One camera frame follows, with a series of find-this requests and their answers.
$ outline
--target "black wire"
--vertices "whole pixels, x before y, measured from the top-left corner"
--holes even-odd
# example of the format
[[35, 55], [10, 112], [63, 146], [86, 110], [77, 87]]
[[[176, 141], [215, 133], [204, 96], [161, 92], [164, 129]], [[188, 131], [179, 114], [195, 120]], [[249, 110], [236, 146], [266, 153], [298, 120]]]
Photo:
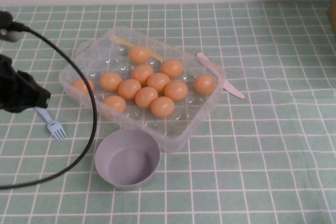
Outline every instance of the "black wire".
[[33, 186], [33, 185], [41, 184], [41, 183], [44, 183], [44, 182], [48, 182], [52, 179], [55, 179], [55, 178], [63, 175], [64, 173], [68, 172], [74, 166], [76, 166], [83, 159], [83, 157], [87, 154], [87, 152], [89, 151], [89, 149], [90, 149], [90, 147], [93, 143], [93, 139], [95, 138], [96, 129], [97, 129], [97, 118], [98, 117], [97, 117], [97, 106], [96, 106], [96, 102], [95, 102], [95, 96], [93, 95], [93, 91], [92, 91], [92, 89], [89, 85], [88, 80], [84, 76], [84, 74], [80, 71], [80, 69], [76, 66], [76, 64], [64, 52], [62, 52], [54, 43], [52, 43], [50, 40], [45, 38], [43, 35], [41, 35], [38, 32], [32, 30], [30, 27], [26, 27], [26, 26], [23, 27], [22, 31], [26, 31], [28, 33], [31, 33], [31, 34], [35, 35], [36, 37], [40, 38], [41, 40], [43, 40], [50, 47], [52, 47], [55, 51], [57, 51], [77, 71], [77, 73], [83, 79], [86, 87], [89, 90], [89, 95], [90, 95], [90, 98], [91, 98], [92, 109], [93, 109], [93, 125], [92, 125], [91, 136], [90, 136], [90, 139], [89, 139], [89, 142], [88, 142], [87, 146], [85, 147], [83, 152], [76, 158], [76, 160], [73, 161], [68, 167], [64, 168], [63, 170], [60, 170], [59, 172], [57, 172], [53, 175], [50, 175], [48, 177], [45, 177], [45, 178], [42, 178], [42, 179], [39, 179], [39, 180], [33, 180], [33, 181], [30, 181], [30, 182], [24, 182], [24, 183], [13, 184], [13, 185], [0, 185], [0, 190], [21, 188], [21, 187], [27, 187], [27, 186]]

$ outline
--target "brown box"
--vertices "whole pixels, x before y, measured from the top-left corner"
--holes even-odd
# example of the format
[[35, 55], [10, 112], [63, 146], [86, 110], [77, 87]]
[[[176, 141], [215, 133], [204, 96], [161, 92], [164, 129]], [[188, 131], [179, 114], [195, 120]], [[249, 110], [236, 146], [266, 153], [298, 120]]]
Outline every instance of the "brown box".
[[330, 6], [328, 9], [328, 16], [329, 16], [331, 27], [334, 30], [334, 33], [336, 35], [336, 0], [332, 0], [330, 2]]

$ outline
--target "gray bowl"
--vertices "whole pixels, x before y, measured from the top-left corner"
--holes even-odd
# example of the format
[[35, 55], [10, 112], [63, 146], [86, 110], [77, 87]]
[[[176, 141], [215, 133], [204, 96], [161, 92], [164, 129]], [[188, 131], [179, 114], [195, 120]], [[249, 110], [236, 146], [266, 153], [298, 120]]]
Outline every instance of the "gray bowl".
[[121, 190], [134, 190], [150, 181], [160, 162], [155, 139], [141, 130], [119, 130], [97, 148], [94, 162], [99, 175]]

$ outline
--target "green checkered tablecloth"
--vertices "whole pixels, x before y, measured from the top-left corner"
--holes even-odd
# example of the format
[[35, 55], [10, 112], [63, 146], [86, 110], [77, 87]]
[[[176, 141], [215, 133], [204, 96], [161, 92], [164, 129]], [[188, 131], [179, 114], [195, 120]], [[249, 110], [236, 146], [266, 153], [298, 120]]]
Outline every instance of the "green checkered tablecloth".
[[[336, 223], [336, 40], [326, 2], [6, 7], [67, 54], [114, 25], [224, 66], [241, 100], [216, 111], [178, 153], [162, 153], [154, 180], [117, 191], [93, 153], [119, 126], [100, 117], [96, 141], [65, 176], [0, 191], [0, 224]], [[52, 92], [49, 112], [69, 139], [50, 137], [34, 110], [0, 112], [0, 184], [59, 171], [87, 143], [91, 111], [58, 82], [66, 65], [31, 35], [1, 43], [16, 69]]]

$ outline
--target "egg tray compartment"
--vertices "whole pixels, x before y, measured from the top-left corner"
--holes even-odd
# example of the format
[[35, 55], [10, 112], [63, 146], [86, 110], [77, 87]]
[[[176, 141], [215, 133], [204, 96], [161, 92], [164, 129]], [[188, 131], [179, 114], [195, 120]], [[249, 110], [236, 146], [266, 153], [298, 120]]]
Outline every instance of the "egg tray compartment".
[[[123, 80], [126, 80], [131, 78], [132, 70], [138, 66], [129, 59], [128, 48], [114, 43], [113, 36], [118, 36], [134, 45], [146, 46], [162, 56], [164, 60], [177, 59], [182, 62], [184, 67], [182, 75], [172, 80], [186, 83], [188, 94], [183, 101], [175, 102], [175, 110], [171, 116], [157, 118], [150, 109], [138, 107], [134, 100], [126, 101], [127, 105], [123, 113], [102, 103], [105, 97], [118, 95], [118, 93], [105, 91], [99, 84], [100, 76], [112, 71], [117, 72]], [[197, 129], [199, 123], [216, 108], [225, 80], [224, 70], [213, 63], [125, 27], [115, 27], [100, 39], [83, 43], [76, 52], [75, 63], [94, 83], [94, 96], [100, 114], [123, 128], [141, 129], [150, 133], [159, 146], [168, 152], [179, 151]], [[154, 72], [160, 72], [162, 64], [160, 61], [151, 57], [147, 64], [152, 66]], [[209, 74], [216, 80], [216, 90], [210, 96], [198, 94], [194, 89], [195, 78], [202, 74]], [[71, 66], [66, 66], [59, 75], [66, 94], [91, 108], [89, 96], [71, 86], [72, 82], [78, 78], [79, 75]]]

